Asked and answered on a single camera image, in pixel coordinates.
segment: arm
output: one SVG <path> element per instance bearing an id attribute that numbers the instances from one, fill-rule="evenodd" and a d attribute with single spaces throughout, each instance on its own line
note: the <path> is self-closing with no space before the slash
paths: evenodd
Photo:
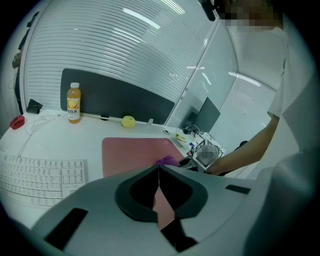
<path id="1" fill-rule="evenodd" d="M 242 147 L 227 154 L 209 167 L 212 175 L 231 172 L 259 161 L 266 152 L 278 126 L 279 118 L 272 116 L 269 124 Z"/>

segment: hand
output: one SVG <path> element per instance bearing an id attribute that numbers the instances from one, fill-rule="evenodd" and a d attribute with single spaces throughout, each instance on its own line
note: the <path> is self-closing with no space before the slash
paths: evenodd
<path id="1" fill-rule="evenodd" d="M 211 175 L 219 175 L 225 172 L 223 169 L 223 162 L 224 158 L 221 157 L 217 159 L 209 168 L 208 168 L 208 173 Z"/>

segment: juice bottle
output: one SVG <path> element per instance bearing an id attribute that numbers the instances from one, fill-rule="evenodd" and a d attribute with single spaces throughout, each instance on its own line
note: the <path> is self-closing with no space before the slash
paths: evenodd
<path id="1" fill-rule="evenodd" d="M 68 119 L 71 124 L 80 122 L 80 97 L 79 83 L 72 82 L 67 92 Z"/>

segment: dark gray panel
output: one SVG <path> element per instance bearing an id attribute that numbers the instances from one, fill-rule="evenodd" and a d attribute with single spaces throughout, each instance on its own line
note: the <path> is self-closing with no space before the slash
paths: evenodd
<path id="1" fill-rule="evenodd" d="M 60 106 L 67 110 L 70 83 L 79 83 L 81 112 L 163 125 L 175 103 L 151 91 L 98 73 L 65 68 L 61 77 Z"/>

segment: bottle cap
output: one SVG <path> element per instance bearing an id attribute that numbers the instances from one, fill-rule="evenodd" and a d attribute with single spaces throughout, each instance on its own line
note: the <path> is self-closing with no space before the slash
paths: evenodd
<path id="1" fill-rule="evenodd" d="M 72 82 L 72 83 L 70 84 L 70 87 L 71 87 L 71 88 L 79 88 L 79 83 L 78 83 L 78 82 Z"/>

